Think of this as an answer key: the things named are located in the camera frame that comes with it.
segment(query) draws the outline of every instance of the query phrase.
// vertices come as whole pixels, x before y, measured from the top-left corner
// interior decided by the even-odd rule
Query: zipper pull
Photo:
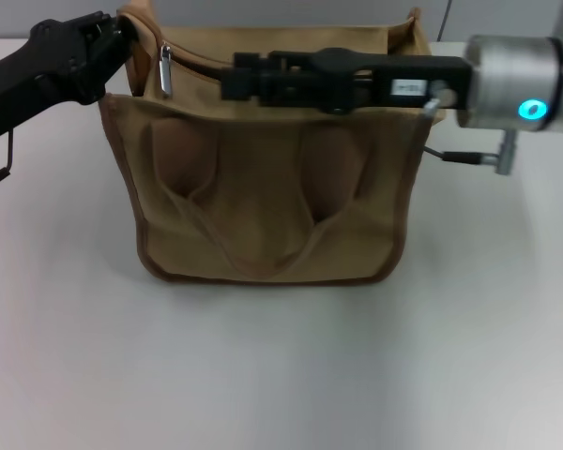
[[[173,89],[171,87],[171,47],[167,44],[163,44],[160,47],[160,90],[165,95],[166,98],[170,98],[173,95]]]

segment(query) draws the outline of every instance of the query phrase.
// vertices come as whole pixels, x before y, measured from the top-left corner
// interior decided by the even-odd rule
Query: label sticker
[[[425,97],[428,82],[426,80],[393,80],[393,96]]]

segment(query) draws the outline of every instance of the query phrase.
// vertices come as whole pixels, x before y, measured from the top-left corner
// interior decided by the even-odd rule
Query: white table
[[[452,116],[429,142],[497,143]],[[2,449],[563,450],[563,136],[524,135],[512,177],[426,156],[382,284],[174,286],[97,108],[45,112],[0,185]]]

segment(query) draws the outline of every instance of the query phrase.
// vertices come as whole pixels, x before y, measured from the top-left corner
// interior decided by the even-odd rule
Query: tan canvas bag
[[[122,7],[140,42],[127,70],[134,97],[107,96],[103,125],[125,178],[145,267],[168,281],[357,284],[401,258],[407,209],[432,120],[419,110],[311,109],[222,101],[192,63],[235,52],[430,54],[418,9],[396,26],[159,27],[150,0]],[[172,95],[160,88],[171,46]]]

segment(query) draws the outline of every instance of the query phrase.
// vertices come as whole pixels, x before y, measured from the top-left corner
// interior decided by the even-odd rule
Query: cable
[[[429,153],[430,155],[434,155],[436,158],[440,158],[440,159],[442,159],[442,157],[444,156],[442,152],[436,152],[430,147],[423,147],[423,151]]]
[[[452,0],[449,0],[447,4],[447,10],[444,12],[444,19],[442,19],[442,25],[440,25],[440,32],[438,33],[438,42],[442,40],[444,35],[444,28],[447,26],[447,21],[449,20],[450,9],[452,8]]]

